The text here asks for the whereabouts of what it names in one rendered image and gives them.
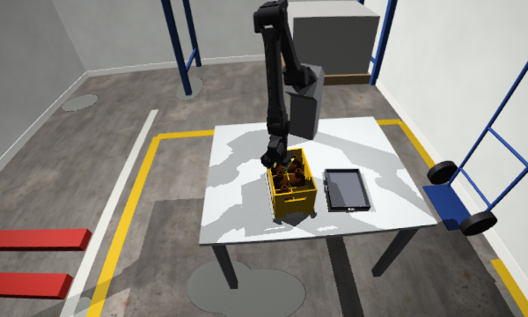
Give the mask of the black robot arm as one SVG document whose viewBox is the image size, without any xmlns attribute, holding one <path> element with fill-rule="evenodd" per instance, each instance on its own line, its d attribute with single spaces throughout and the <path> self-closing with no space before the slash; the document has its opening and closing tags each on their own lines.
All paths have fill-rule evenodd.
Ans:
<svg viewBox="0 0 528 317">
<path fill-rule="evenodd" d="M 288 26 L 288 5 L 288 0 L 266 2 L 253 13 L 254 32 L 261 33 L 265 49 L 270 141 L 260 161 L 268 169 L 272 169 L 276 160 L 283 162 L 287 158 L 287 148 L 284 148 L 288 144 L 291 126 L 283 99 L 282 74 L 284 84 L 292 85 L 296 92 L 316 82 L 311 68 L 301 65 L 297 59 Z M 271 25 L 273 27 L 265 28 Z M 285 62 L 283 69 L 281 52 Z"/>
</svg>

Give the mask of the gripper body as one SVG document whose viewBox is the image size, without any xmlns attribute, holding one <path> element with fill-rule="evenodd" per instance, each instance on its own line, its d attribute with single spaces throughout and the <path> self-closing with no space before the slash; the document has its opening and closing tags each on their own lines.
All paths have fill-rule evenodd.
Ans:
<svg viewBox="0 0 528 317">
<path fill-rule="evenodd" d="M 277 163 L 277 164 L 279 164 L 281 166 L 287 167 L 292 162 L 291 159 L 293 159 L 293 158 L 294 158 L 294 154 L 289 152 L 289 151 L 287 151 L 287 158 L 283 162 L 280 161 L 280 160 L 276 160 L 275 163 Z"/>
</svg>

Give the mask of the yellow crate with cross dividers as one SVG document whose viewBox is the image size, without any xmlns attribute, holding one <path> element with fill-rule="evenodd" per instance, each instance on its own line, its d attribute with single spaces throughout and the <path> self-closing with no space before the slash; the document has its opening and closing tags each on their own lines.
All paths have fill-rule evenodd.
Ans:
<svg viewBox="0 0 528 317">
<path fill-rule="evenodd" d="M 313 213 L 314 204 L 316 200 L 317 188 L 312 177 L 312 173 L 303 148 L 288 149 L 287 151 L 297 155 L 297 160 L 301 163 L 302 174 L 305 177 L 305 186 L 292 188 L 290 185 L 290 177 L 293 173 L 285 173 L 284 176 L 288 180 L 289 193 L 277 194 L 280 189 L 274 187 L 271 169 L 267 168 L 268 185 L 270 189 L 275 218 L 286 217 L 287 213 L 303 211 L 304 214 Z M 303 196 L 302 196 L 303 195 Z M 296 196 L 296 197 L 295 197 Z M 285 198 L 292 197 L 292 200 L 285 201 Z"/>
</svg>

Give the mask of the brown glass bottle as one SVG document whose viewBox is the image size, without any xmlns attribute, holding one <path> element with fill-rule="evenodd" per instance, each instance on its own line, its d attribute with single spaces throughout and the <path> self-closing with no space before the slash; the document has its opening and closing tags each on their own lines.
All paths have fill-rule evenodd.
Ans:
<svg viewBox="0 0 528 317">
<path fill-rule="evenodd" d="M 291 163 L 287 173 L 295 173 L 296 169 L 301 169 L 301 163 L 297 160 L 297 155 L 294 155 L 294 161 Z"/>
</svg>

